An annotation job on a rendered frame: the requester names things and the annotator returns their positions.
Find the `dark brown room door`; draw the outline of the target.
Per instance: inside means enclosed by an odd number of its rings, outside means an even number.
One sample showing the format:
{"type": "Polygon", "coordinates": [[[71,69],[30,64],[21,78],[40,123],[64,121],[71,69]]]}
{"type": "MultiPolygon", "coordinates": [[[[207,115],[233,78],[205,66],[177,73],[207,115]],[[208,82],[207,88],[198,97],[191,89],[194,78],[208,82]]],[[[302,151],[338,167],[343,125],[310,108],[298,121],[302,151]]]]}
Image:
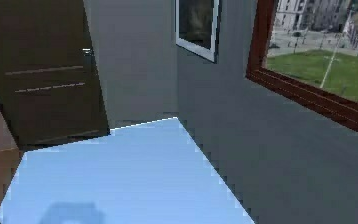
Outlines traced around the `dark brown room door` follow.
{"type": "Polygon", "coordinates": [[[34,150],[109,133],[84,0],[0,0],[0,110],[34,150]]]}

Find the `red-brown framed window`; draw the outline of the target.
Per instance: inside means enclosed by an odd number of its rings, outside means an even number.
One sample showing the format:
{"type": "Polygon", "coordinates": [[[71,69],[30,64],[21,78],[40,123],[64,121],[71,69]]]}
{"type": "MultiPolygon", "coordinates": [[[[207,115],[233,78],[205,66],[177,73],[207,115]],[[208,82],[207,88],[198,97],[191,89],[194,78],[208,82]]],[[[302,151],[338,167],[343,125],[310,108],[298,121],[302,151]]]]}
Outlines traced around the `red-brown framed window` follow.
{"type": "Polygon", "coordinates": [[[247,78],[358,132],[358,0],[257,0],[247,78]]]}

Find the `white framed wall picture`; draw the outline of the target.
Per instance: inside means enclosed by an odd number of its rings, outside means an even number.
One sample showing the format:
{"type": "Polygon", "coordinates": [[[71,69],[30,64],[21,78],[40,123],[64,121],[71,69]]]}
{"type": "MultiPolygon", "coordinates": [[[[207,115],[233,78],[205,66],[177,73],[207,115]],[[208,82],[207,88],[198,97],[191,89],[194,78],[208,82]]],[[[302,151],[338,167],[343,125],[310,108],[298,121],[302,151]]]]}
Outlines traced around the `white framed wall picture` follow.
{"type": "Polygon", "coordinates": [[[175,43],[217,62],[222,0],[175,0],[175,43]]]}

